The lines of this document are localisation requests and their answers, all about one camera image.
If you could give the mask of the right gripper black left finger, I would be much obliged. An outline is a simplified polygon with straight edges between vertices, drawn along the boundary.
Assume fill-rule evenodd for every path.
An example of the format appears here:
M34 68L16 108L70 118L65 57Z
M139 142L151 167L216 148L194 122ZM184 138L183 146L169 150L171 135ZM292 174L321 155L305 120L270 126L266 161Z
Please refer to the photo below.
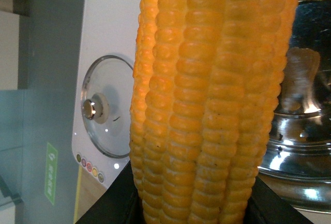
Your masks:
M77 223L145 223L130 164Z

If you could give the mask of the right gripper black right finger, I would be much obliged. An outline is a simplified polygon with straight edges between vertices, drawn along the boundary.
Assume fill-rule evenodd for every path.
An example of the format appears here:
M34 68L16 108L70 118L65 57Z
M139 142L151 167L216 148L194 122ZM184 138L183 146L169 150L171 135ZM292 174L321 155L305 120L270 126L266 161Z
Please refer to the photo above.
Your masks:
M330 214L298 211L257 178L243 223L330 223Z

